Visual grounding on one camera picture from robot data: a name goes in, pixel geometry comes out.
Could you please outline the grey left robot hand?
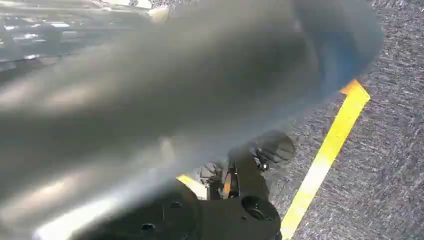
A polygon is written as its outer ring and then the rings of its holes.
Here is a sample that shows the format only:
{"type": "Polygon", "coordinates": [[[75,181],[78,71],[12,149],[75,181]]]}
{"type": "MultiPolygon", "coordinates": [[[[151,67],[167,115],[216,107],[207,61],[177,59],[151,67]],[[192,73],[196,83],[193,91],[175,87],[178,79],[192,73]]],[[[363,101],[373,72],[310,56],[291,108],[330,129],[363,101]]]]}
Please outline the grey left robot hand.
{"type": "Polygon", "coordinates": [[[132,23],[0,79],[4,157],[223,152],[345,87],[383,40],[358,0],[216,1],[132,23]]]}

